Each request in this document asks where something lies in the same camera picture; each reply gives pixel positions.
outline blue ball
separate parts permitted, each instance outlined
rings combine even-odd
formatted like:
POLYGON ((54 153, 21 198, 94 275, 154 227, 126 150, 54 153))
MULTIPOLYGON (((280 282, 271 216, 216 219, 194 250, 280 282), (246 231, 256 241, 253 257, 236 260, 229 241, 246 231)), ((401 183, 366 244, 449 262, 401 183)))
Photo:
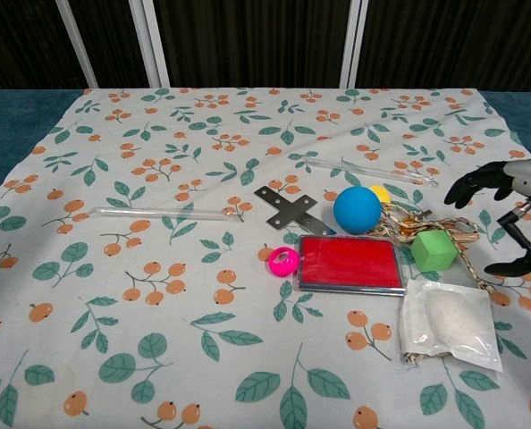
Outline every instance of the blue ball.
POLYGON ((333 204, 335 221, 349 234, 362 234, 378 224, 381 202, 371 189, 347 188, 333 204))

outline plastic bag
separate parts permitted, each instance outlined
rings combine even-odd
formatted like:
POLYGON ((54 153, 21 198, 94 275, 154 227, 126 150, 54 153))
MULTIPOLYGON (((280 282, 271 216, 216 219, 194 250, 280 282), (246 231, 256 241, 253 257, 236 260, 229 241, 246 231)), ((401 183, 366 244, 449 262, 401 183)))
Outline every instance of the plastic bag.
POLYGON ((488 292, 409 281, 400 312, 403 352, 455 358, 502 371, 488 292))

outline yellow ball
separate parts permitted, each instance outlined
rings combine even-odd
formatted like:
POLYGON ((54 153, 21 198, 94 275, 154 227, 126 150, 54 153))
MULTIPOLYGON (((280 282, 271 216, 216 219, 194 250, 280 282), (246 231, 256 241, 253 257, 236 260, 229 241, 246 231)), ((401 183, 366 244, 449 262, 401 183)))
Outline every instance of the yellow ball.
POLYGON ((381 203, 388 204, 391 202, 391 196, 389 195, 389 192, 381 185, 369 186, 369 189, 371 189, 375 193, 381 203))

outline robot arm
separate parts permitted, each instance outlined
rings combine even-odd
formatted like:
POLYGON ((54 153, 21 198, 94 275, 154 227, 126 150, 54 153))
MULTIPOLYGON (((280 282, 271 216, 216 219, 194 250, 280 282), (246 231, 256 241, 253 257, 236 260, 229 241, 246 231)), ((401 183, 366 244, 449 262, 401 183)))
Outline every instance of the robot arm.
POLYGON ((488 265, 487 273, 521 276, 531 272, 531 242, 516 226, 516 222, 531 210, 531 159, 521 161, 493 162, 478 168, 458 179, 449 190, 445 204, 455 203, 462 208, 482 188, 497 189, 494 199, 506 198, 513 190, 527 197, 527 202, 510 210, 498 219, 504 230, 527 252, 511 263, 488 265))

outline dark curtain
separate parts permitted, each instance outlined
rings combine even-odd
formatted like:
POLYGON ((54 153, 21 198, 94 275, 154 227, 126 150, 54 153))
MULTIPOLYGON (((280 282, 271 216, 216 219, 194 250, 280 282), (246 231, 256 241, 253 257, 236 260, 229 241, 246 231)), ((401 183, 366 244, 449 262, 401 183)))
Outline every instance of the dark curtain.
POLYGON ((147 88, 128 0, 70 0, 100 88, 147 88))
POLYGON ((155 0, 175 87, 337 87, 349 0, 155 0))
POLYGON ((54 0, 0 0, 0 88, 85 88, 54 0))
POLYGON ((372 0, 356 86, 531 91, 531 0, 372 0))

